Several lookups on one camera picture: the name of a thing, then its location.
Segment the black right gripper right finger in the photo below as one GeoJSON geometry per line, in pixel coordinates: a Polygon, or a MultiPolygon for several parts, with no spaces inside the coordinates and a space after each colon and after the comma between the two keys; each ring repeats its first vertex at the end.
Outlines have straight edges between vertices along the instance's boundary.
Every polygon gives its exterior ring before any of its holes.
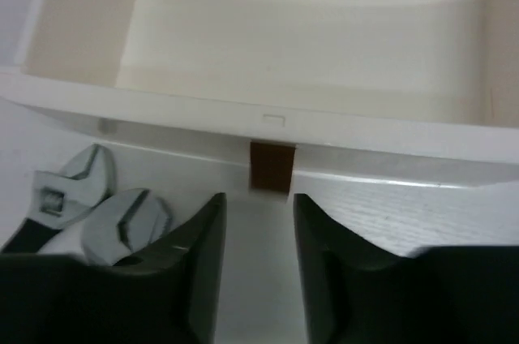
{"type": "Polygon", "coordinates": [[[518,249],[423,248],[398,256],[294,197],[311,343],[515,343],[518,249]]]}

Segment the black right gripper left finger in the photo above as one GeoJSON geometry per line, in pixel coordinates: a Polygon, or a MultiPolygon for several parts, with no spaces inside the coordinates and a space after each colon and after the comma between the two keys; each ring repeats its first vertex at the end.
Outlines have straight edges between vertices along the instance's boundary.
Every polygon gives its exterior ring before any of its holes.
{"type": "Polygon", "coordinates": [[[2,255],[2,342],[213,342],[225,225],[218,193],[124,265],[2,255]]]}

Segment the white bottom drawer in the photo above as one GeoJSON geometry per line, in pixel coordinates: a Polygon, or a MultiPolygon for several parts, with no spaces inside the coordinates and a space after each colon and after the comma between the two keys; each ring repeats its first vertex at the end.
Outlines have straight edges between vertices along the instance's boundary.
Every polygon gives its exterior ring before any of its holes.
{"type": "Polygon", "coordinates": [[[70,123],[292,144],[334,174],[518,180],[518,0],[30,0],[22,21],[1,96],[70,123]]]}

